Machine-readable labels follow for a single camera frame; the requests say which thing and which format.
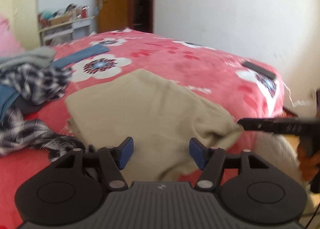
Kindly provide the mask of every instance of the white flower pattern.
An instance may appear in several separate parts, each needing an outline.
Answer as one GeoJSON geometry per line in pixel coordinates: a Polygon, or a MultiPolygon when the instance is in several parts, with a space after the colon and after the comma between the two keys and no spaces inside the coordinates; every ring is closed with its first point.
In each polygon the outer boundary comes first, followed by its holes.
{"type": "Polygon", "coordinates": [[[80,82],[90,77],[105,79],[121,73],[121,67],[132,63],[131,59],[116,58],[112,54],[101,54],[93,59],[82,60],[72,66],[72,82],[80,82]]]}
{"type": "Polygon", "coordinates": [[[131,32],[131,31],[132,31],[132,29],[125,28],[124,30],[111,31],[111,33],[131,32]]]}
{"type": "MultiPolygon", "coordinates": [[[[172,81],[172,82],[176,83],[177,85],[179,85],[179,81],[177,81],[177,80],[170,79],[170,81],[172,81]]],[[[190,86],[190,85],[189,86],[185,86],[185,87],[188,88],[191,91],[196,90],[196,91],[202,92],[202,93],[207,94],[207,95],[211,94],[211,92],[212,92],[211,89],[209,89],[209,88],[194,87],[194,86],[190,86]]]]}
{"type": "Polygon", "coordinates": [[[267,77],[263,78],[261,80],[261,74],[258,74],[257,72],[253,70],[238,70],[236,71],[236,74],[238,77],[245,81],[249,81],[252,83],[256,83],[259,90],[261,91],[262,95],[266,98],[267,105],[268,105],[268,110],[269,110],[269,116],[272,115],[275,105],[276,105],[276,100],[278,98],[280,90],[278,89],[279,87],[279,81],[275,79],[271,85],[271,80],[268,79],[267,77]]]}
{"type": "Polygon", "coordinates": [[[205,46],[201,46],[199,44],[195,44],[195,43],[191,43],[191,42],[182,42],[182,41],[173,41],[174,43],[180,43],[182,45],[185,45],[189,48],[193,48],[193,49],[198,49],[198,48],[206,48],[206,49],[209,49],[209,50],[213,50],[213,51],[216,51],[216,49],[214,48],[210,48],[210,47],[205,47],[205,46]]]}
{"type": "Polygon", "coordinates": [[[126,39],[105,38],[101,41],[91,42],[90,45],[93,46],[93,45],[101,44],[107,47],[111,47],[111,46],[120,46],[126,41],[127,41],[126,39]]]}

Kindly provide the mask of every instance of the cardboard box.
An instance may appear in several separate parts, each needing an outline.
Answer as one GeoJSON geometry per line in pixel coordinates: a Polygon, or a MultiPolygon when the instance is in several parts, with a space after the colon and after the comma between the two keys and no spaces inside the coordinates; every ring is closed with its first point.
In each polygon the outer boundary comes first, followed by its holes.
{"type": "Polygon", "coordinates": [[[62,24],[62,23],[71,21],[71,19],[72,19],[72,13],[68,12],[63,16],[50,20],[50,25],[54,26],[54,25],[62,24]]]}

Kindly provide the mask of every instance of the metal pivot screw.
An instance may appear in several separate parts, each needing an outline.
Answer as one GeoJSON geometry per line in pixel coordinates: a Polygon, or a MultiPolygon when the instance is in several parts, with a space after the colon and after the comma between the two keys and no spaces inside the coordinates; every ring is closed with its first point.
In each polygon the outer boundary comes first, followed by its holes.
{"type": "Polygon", "coordinates": [[[201,180],[197,183],[200,188],[211,188],[213,187],[213,183],[209,180],[201,180]]]}
{"type": "Polygon", "coordinates": [[[121,180],[113,180],[109,183],[109,186],[111,188],[123,188],[125,186],[125,183],[121,180]]]}

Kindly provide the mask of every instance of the black and white plaid fabric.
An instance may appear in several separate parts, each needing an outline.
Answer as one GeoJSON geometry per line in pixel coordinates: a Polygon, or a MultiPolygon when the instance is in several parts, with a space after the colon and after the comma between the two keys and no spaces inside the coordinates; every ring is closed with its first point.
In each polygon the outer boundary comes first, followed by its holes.
{"type": "MultiPolygon", "coordinates": [[[[18,108],[9,108],[0,125],[0,156],[25,147],[48,149],[51,161],[55,161],[74,148],[85,150],[77,138],[54,133],[39,119],[24,121],[18,108]]],[[[92,146],[87,149],[90,152],[94,150],[92,146]]]]}
{"type": "Polygon", "coordinates": [[[26,63],[0,73],[0,84],[14,87],[27,102],[40,105],[46,101],[61,99],[71,75],[70,68],[38,68],[26,63]]]}

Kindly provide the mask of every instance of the beige cloth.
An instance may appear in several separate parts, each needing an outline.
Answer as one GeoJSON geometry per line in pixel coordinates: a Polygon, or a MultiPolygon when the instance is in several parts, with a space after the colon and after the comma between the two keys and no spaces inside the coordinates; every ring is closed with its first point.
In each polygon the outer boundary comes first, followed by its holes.
{"type": "Polygon", "coordinates": [[[139,69],[70,95],[70,126],[85,144],[118,146],[133,137],[122,174],[132,181],[172,181],[197,169],[188,145],[231,147],[243,128],[221,106],[170,80],[139,69]]]}

